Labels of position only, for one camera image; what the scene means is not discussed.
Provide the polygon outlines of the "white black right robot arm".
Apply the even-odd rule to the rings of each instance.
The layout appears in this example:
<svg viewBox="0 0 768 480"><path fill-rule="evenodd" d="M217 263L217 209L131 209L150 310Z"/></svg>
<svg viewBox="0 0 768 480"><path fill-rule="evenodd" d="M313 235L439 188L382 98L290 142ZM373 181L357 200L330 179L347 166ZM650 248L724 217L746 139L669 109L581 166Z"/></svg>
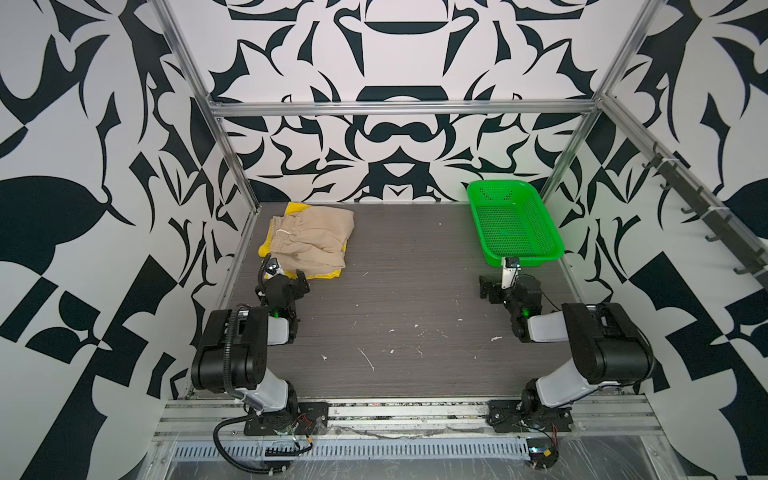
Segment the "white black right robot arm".
<svg viewBox="0 0 768 480"><path fill-rule="evenodd" d="M646 336L618 303L564 303L544 314L541 282L529 275L478 280L479 296L502 305L513 334L523 343L566 343L570 358L530 380L516 403L488 402L486 423L497 433L569 431L572 405L594 393L621 390L648 379L655 356Z"/></svg>

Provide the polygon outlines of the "green plastic basket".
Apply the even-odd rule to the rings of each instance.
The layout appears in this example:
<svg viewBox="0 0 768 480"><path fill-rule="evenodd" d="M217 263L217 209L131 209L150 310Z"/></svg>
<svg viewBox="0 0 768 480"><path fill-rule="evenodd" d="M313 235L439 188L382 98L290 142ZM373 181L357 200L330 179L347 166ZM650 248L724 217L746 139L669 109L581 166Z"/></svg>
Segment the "green plastic basket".
<svg viewBox="0 0 768 480"><path fill-rule="evenodd" d="M538 191L518 180L480 180L467 195L486 263L517 258L537 267L564 255L564 244Z"/></svg>

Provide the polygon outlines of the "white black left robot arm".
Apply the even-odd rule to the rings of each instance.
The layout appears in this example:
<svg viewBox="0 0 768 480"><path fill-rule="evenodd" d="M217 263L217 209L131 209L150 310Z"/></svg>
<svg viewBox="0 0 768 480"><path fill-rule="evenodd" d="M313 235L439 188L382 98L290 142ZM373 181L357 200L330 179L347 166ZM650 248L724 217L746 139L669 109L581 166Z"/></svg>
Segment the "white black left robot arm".
<svg viewBox="0 0 768 480"><path fill-rule="evenodd" d="M240 401L249 435L285 432L299 416L293 385L268 368L268 348L292 343L298 322L295 303L310 291L302 271L261 281L256 306L241 304L210 313L191 366L196 390Z"/></svg>

